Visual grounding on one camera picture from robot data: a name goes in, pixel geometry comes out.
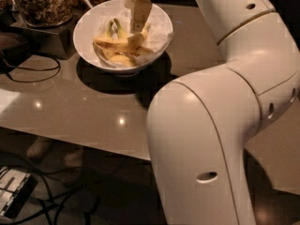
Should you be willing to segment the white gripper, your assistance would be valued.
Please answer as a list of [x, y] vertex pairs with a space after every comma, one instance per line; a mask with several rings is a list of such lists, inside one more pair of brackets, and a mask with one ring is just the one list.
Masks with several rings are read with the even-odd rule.
[[130, 32], [141, 32], [152, 9], [151, 0], [125, 0], [125, 7], [130, 11]]

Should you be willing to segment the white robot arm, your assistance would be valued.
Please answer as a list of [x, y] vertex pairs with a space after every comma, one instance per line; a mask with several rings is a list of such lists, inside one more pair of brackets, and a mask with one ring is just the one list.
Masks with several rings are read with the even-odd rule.
[[173, 80], [147, 114], [168, 225], [256, 225], [244, 147], [299, 93], [299, 51], [268, 0], [196, 0], [223, 64]]

